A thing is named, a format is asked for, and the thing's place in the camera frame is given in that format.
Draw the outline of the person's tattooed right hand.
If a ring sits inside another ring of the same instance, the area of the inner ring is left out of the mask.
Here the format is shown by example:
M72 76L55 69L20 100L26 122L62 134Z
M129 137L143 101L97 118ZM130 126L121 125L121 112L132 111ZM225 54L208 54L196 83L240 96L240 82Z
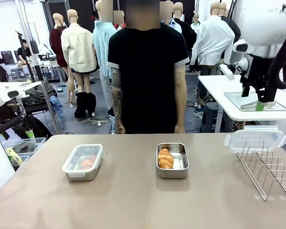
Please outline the person's tattooed right hand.
M125 128L121 122L121 120L115 121L115 133L116 134L125 134Z

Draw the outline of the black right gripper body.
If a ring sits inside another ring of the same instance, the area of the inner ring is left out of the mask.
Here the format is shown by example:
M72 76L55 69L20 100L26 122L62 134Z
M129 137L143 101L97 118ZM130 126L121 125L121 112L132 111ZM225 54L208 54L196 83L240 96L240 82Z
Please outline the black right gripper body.
M274 58L262 58L249 54L246 54L245 58L248 60L248 68L245 70L245 74L241 74L242 86L251 86L255 89L256 94L264 94L265 102L274 101L276 89L268 76Z

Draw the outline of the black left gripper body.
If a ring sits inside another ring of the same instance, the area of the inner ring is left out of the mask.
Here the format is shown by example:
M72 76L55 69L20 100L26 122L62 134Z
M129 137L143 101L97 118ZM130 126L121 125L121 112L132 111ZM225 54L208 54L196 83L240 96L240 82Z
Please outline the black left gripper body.
M18 125L24 118L21 104L4 104L0 106L0 130L7 130Z

